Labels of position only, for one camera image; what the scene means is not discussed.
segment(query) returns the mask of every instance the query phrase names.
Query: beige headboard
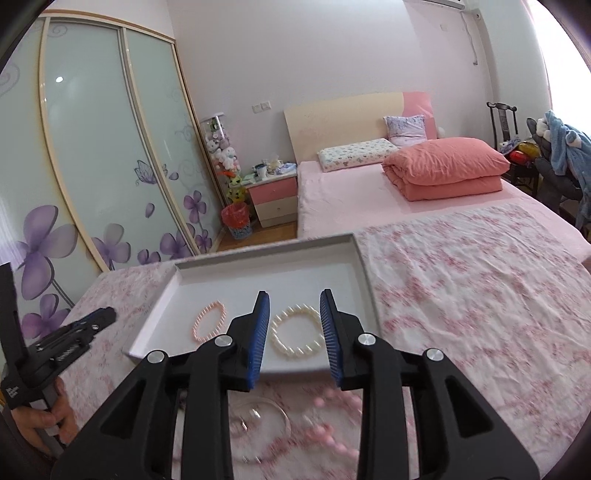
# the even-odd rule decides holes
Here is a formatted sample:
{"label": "beige headboard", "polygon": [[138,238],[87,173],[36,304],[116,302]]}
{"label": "beige headboard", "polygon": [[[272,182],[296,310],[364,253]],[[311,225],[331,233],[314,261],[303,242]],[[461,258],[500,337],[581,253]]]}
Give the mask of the beige headboard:
{"label": "beige headboard", "polygon": [[402,115],[404,94],[369,93],[295,106],[284,111],[298,163],[323,148],[386,138],[384,117]]}

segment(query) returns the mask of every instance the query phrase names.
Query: silver screw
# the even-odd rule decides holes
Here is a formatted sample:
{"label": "silver screw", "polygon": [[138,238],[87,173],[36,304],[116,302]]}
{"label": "silver screw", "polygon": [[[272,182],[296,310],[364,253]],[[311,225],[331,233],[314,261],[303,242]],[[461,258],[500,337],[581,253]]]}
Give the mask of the silver screw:
{"label": "silver screw", "polygon": [[373,345],[375,343],[375,337],[371,333],[362,333],[357,340],[361,345]]}
{"label": "silver screw", "polygon": [[154,350],[148,354],[148,362],[151,364],[159,364],[162,360],[164,360],[164,352],[160,350]]}
{"label": "silver screw", "polygon": [[220,335],[215,340],[217,346],[229,346],[232,344],[232,341],[232,337],[229,335]]}
{"label": "silver screw", "polygon": [[440,362],[445,358],[445,355],[443,355],[443,352],[439,348],[430,348],[427,350],[427,358],[434,362]]}

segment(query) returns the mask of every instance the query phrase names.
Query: white wall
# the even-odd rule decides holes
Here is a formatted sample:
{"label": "white wall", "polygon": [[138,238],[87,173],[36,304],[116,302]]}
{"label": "white wall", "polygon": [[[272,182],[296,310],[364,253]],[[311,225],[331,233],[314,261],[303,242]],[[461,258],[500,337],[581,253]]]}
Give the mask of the white wall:
{"label": "white wall", "polygon": [[[294,154],[283,109],[371,92],[424,90],[451,135],[489,140],[491,81],[459,11],[402,0],[168,0],[196,113],[223,111],[241,164]],[[272,110],[251,106],[271,101]]]}
{"label": "white wall", "polygon": [[469,0],[478,22],[492,76],[495,102],[515,105],[519,128],[527,117],[540,118],[551,106],[544,58],[522,0]]}
{"label": "white wall", "polygon": [[107,15],[174,37],[166,0],[56,0],[49,8]]}

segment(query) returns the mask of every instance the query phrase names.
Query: patterned pillow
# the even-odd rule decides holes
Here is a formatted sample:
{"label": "patterned pillow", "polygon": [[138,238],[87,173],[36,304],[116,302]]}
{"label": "patterned pillow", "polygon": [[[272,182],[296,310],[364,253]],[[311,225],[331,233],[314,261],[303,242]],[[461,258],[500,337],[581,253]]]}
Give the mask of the patterned pillow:
{"label": "patterned pillow", "polygon": [[388,139],[400,148],[410,147],[427,140],[425,116],[385,116]]}
{"label": "patterned pillow", "polygon": [[318,152],[318,159],[323,171],[333,171],[382,163],[397,151],[398,147],[392,145],[388,140],[378,138],[369,142],[325,148]]}

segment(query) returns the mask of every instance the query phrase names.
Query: white tray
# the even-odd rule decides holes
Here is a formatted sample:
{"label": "white tray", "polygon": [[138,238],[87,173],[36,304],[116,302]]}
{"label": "white tray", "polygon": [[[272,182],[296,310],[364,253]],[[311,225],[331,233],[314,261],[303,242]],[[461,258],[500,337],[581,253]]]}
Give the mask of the white tray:
{"label": "white tray", "polygon": [[[143,358],[156,349],[169,356],[195,350],[193,323],[199,312],[215,300],[228,310],[225,332],[230,320],[252,311],[260,290],[270,296],[272,320],[295,304],[305,303],[319,310],[320,293],[325,288],[332,289],[341,312],[356,315],[367,332],[379,334],[376,308],[359,248],[355,237],[347,234],[208,255],[179,263],[127,353]],[[217,310],[211,312],[200,325],[199,333],[206,335],[218,318]],[[298,346],[311,341],[315,332],[311,320],[294,317],[281,324],[279,336],[284,343]],[[325,349],[309,358],[290,359],[274,348],[269,334],[270,329],[262,374],[328,370]]]}

